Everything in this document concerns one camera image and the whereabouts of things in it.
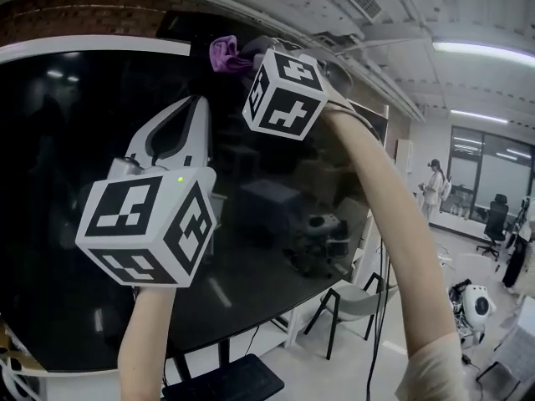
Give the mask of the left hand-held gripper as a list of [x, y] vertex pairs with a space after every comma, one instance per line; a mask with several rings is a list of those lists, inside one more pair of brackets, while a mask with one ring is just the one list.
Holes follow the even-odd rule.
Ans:
[[129, 158], [93, 183], [75, 243], [120, 285], [191, 285], [217, 224], [209, 199], [217, 175], [202, 167], [209, 128], [207, 99], [181, 99], [139, 128]]

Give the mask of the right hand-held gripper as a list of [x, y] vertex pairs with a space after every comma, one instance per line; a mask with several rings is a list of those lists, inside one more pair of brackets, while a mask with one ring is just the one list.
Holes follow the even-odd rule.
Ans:
[[303, 140], [324, 108], [356, 114], [343, 96], [352, 79], [340, 65], [273, 46], [274, 39], [262, 35], [238, 54], [241, 66], [259, 66], [242, 110], [250, 130]]

